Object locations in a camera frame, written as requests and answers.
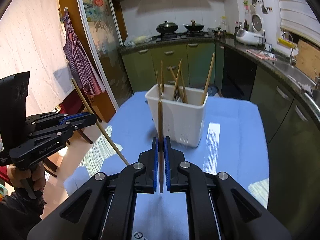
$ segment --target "black dishwasher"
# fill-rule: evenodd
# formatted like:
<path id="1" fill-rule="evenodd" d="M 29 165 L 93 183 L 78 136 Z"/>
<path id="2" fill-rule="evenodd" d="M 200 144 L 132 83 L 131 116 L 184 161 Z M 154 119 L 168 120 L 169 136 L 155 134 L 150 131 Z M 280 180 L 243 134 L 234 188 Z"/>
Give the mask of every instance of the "black dishwasher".
<path id="1" fill-rule="evenodd" d="M 257 65 L 225 47 L 221 94 L 225 98 L 250 100 Z"/>

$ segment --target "table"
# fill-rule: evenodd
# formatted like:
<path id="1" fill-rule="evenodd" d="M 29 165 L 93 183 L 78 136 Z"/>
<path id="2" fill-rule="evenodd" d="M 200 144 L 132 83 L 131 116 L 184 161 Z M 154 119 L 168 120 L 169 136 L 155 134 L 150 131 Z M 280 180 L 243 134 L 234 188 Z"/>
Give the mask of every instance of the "table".
<path id="1" fill-rule="evenodd" d="M 151 149 L 152 138 L 157 135 L 144 96 L 145 92 L 135 93 L 120 107 L 107 128 L 129 163 L 137 162 L 139 153 Z M 107 159 L 97 161 L 94 169 L 88 167 L 97 159 L 94 155 L 101 155 L 100 146 L 106 144 L 103 140 L 100 137 L 94 143 L 86 161 L 81 164 L 83 167 L 78 167 L 65 181 L 68 195 L 90 178 L 88 170 L 91 175 L 99 170 L 111 175 L 125 167 L 117 155 L 108 157 L 111 152 L 104 157 Z M 263 191 L 261 185 L 267 184 L 268 188 L 268 151 L 263 125 L 257 106 L 249 101 L 209 97 L 198 147 L 172 142 L 172 148 L 182 151 L 186 161 L 198 165 L 203 171 L 212 174 L 227 172 L 246 190 L 254 189 L 250 192 L 257 199 Z M 258 200 L 265 201 L 266 205 L 268 195 L 264 194 L 263 198 Z M 165 188 L 160 194 L 158 183 L 154 194 L 138 194 L 135 231 L 142 232 L 148 240 L 188 239 L 185 193 L 169 193 Z"/>

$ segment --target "black sleeve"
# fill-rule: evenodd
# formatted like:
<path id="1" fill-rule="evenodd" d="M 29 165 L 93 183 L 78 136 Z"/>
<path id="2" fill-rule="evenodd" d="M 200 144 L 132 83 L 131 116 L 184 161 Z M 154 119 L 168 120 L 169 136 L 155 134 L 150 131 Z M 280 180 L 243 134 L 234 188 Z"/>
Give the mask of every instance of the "black sleeve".
<path id="1" fill-rule="evenodd" d="M 45 202 L 42 197 L 34 200 L 25 197 L 25 189 L 15 191 L 0 201 L 1 239 L 26 240 L 31 228 L 41 221 Z"/>

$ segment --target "human hand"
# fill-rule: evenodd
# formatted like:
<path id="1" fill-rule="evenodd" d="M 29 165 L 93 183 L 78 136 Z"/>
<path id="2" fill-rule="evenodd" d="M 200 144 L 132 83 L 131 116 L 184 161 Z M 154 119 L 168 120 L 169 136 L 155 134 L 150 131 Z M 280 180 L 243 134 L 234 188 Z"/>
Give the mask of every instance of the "human hand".
<path id="1" fill-rule="evenodd" d="M 14 164 L 10 164 L 7 167 L 8 178 L 10 179 L 12 185 L 17 188 L 23 188 L 20 180 L 32 178 L 34 181 L 33 190 L 38 191 L 41 190 L 43 192 L 44 186 L 46 184 L 45 176 L 44 176 L 44 166 L 43 162 L 39 162 L 37 164 L 37 168 L 35 171 L 31 172 L 30 170 L 21 171 Z"/>

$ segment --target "tile wall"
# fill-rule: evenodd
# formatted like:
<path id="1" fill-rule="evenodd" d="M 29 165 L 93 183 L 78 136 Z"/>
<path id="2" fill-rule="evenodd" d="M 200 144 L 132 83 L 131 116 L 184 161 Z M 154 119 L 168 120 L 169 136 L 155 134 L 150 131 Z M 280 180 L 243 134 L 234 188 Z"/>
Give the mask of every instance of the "tile wall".
<path id="1" fill-rule="evenodd" d="M 176 23 L 177 32 L 185 32 L 183 24 L 192 19 L 206 31 L 218 27 L 225 15 L 223 0 L 124 0 L 121 8 L 128 36 L 159 35 L 156 27 L 165 20 Z"/>

